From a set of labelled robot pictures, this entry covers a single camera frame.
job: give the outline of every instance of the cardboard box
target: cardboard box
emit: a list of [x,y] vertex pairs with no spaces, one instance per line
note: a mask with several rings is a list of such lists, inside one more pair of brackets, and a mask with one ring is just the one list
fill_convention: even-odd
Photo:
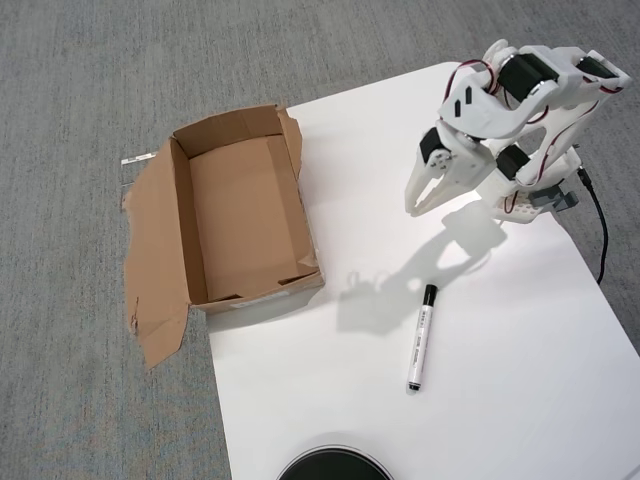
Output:
[[302,136],[275,106],[174,132],[125,198],[129,326],[149,368],[209,313],[322,285],[298,194]]

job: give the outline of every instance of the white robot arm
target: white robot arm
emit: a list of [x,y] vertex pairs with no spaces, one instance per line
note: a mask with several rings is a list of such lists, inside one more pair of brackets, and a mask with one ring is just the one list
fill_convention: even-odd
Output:
[[[456,73],[467,67],[474,72],[451,92]],[[440,119],[418,148],[405,190],[407,212],[422,215],[474,189],[500,220],[528,223],[541,212],[574,206],[575,195],[559,187],[581,166],[572,145],[604,102],[630,82],[595,51],[518,50],[499,40],[482,60],[464,62],[451,75]],[[546,130],[544,139],[527,155],[517,141],[539,128]]]

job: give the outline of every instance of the carpet floor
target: carpet floor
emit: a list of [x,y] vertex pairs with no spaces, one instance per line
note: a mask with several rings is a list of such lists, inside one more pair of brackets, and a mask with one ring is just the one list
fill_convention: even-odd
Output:
[[[296,105],[501,37],[594,48],[639,78],[639,18],[635,0],[0,2],[0,478],[230,478],[204,316],[151,372],[125,327],[121,158],[213,112]],[[633,85],[580,141],[611,231],[602,288],[636,349],[639,117]],[[572,184],[583,202],[560,221],[596,271],[600,224]]]

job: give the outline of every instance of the black marker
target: black marker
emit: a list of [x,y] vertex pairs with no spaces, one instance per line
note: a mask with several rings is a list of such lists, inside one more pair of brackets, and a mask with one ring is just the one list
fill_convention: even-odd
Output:
[[427,338],[429,337],[429,326],[433,315],[433,302],[436,299],[438,287],[427,285],[424,291],[424,301],[418,317],[418,327],[416,328],[416,338],[413,342],[413,354],[411,356],[411,366],[409,367],[409,389],[418,391],[422,383],[422,369],[424,367],[424,357],[427,353]]

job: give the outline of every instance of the white tabletop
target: white tabletop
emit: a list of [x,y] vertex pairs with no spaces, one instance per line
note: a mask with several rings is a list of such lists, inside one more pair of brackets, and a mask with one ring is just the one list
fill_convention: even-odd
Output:
[[[396,480],[633,478],[640,361],[566,232],[550,214],[498,226],[475,193],[404,212],[454,65],[289,109],[326,286],[210,319],[234,480],[336,442]],[[426,282],[441,291],[412,396]]]

